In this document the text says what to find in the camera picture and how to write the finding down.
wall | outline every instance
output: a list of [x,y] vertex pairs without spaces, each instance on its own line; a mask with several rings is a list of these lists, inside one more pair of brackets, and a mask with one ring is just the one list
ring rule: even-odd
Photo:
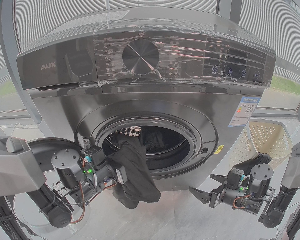
[[275,73],[300,82],[300,15],[284,0],[243,0],[240,26],[262,38],[291,67],[276,64]]
[[[216,12],[216,0],[110,0],[111,9],[162,6]],[[16,26],[21,48],[79,14],[105,10],[105,0],[16,0]]]

washing machine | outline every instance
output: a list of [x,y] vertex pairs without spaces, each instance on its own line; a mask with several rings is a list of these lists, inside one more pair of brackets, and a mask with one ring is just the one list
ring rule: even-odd
[[18,55],[22,87],[55,136],[29,145],[49,170],[58,149],[90,144],[109,155],[117,134],[143,129],[157,188],[198,187],[270,86],[275,59],[265,42],[213,13],[133,7],[77,16]]

white label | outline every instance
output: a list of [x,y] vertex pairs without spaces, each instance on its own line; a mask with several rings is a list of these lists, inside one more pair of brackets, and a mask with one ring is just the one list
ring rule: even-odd
[[97,186],[97,175],[96,174],[94,174],[94,180],[95,180],[94,185]]
[[117,176],[118,176],[118,182],[120,182],[121,184],[124,184],[121,173],[119,171],[119,169],[115,170],[117,172]]
[[219,198],[220,198],[220,194],[221,194],[221,193],[219,193],[218,196],[217,196],[217,200],[216,200],[216,202],[214,203],[214,208],[218,205]]
[[242,97],[228,127],[245,126],[260,101],[260,97]]

beige laundry basket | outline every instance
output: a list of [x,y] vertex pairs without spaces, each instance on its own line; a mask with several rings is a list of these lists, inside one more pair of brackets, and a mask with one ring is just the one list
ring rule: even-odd
[[230,152],[229,165],[232,168],[261,152],[272,157],[269,164],[274,169],[290,156],[292,146],[289,135],[280,124],[251,120]]

black cloth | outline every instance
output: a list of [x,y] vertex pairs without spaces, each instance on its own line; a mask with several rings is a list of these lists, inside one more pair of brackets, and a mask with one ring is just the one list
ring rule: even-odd
[[139,201],[157,202],[161,193],[156,188],[146,164],[146,148],[137,137],[120,134],[117,138],[120,150],[108,156],[125,167],[127,182],[112,188],[113,196],[125,207],[133,209]]
[[[255,159],[249,159],[242,163],[238,163],[234,165],[232,168],[237,168],[244,171],[244,175],[248,176],[251,173],[251,169],[258,164],[268,164],[272,158],[267,153],[258,153],[258,156]],[[241,184],[242,187],[246,187],[248,185],[248,180],[244,180]]]

